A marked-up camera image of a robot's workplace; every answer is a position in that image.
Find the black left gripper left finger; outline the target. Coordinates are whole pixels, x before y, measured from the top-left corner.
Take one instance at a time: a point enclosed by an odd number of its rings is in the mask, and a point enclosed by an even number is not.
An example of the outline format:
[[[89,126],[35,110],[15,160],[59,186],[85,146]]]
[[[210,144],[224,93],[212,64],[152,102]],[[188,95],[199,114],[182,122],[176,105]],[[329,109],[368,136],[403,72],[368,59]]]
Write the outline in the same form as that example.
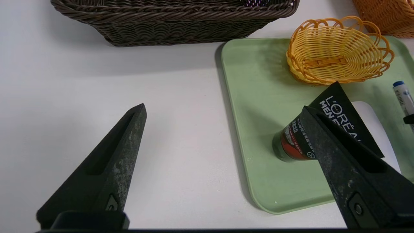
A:
[[[37,211],[41,230],[125,230],[124,207],[147,119],[129,109]]]

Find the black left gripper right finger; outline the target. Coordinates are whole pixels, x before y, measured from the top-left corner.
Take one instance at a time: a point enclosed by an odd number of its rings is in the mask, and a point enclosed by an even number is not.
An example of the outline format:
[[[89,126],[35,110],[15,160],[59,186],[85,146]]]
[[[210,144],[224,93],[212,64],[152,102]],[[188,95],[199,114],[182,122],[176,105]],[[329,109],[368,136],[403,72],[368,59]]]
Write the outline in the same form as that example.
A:
[[[413,230],[412,182],[318,110],[301,123],[348,228]]]

